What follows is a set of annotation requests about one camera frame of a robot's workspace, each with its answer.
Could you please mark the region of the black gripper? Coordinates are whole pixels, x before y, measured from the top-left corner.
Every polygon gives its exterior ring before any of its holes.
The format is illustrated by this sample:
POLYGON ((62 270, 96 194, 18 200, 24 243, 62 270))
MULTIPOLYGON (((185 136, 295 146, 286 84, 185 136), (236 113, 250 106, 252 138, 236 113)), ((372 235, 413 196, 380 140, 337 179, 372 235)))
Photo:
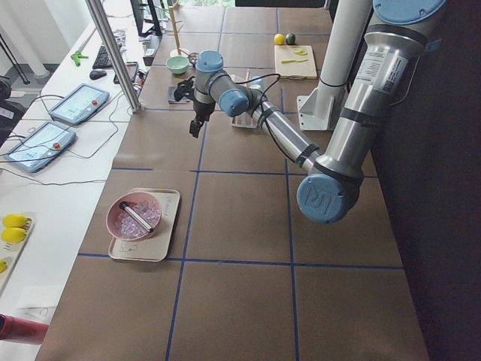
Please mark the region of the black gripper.
POLYGON ((194 138, 198 138, 203 123, 210 119, 210 115, 215 110, 215 102, 203 103, 199 100, 194 100, 193 109, 195 119, 190 122, 189 134, 194 138))

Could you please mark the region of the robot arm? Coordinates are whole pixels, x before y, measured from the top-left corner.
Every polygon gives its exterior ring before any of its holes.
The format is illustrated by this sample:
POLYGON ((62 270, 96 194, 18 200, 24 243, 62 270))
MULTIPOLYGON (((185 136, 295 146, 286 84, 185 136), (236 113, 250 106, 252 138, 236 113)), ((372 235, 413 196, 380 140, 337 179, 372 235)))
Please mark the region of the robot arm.
POLYGON ((429 49, 445 1, 339 1, 317 87, 299 96, 299 124, 272 105, 258 79, 235 83, 214 50, 200 53, 176 99, 193 103, 197 136, 215 108, 247 114, 307 176, 297 190, 302 214, 317 223, 342 219, 358 199, 362 163, 408 62, 429 49))

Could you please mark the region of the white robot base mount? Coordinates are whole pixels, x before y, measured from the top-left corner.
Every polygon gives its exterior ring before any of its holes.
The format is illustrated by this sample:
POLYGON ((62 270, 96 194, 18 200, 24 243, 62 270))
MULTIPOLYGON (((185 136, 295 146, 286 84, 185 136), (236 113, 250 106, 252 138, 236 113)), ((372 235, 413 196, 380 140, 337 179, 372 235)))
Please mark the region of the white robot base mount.
POLYGON ((332 130, 348 94, 349 74, 371 16, 369 0, 327 1, 334 14, 317 87, 308 96, 297 97, 303 130, 332 130))

